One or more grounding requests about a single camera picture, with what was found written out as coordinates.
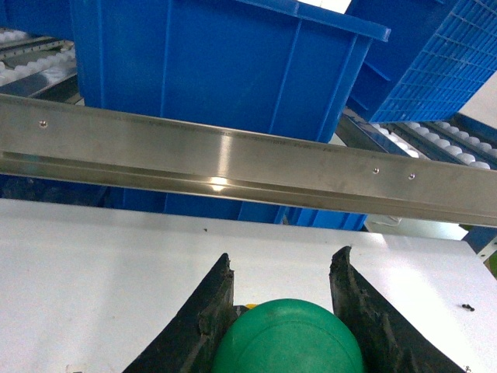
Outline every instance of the blue mesh crate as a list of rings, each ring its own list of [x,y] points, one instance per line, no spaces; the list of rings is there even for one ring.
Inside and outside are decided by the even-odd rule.
[[[86,105],[322,142],[372,39],[389,34],[291,0],[72,0],[71,12]],[[111,195],[121,208],[243,221],[279,223],[287,211],[172,193]]]
[[[496,0],[353,0],[347,14],[392,29],[347,103],[368,121],[448,119],[497,70]]]

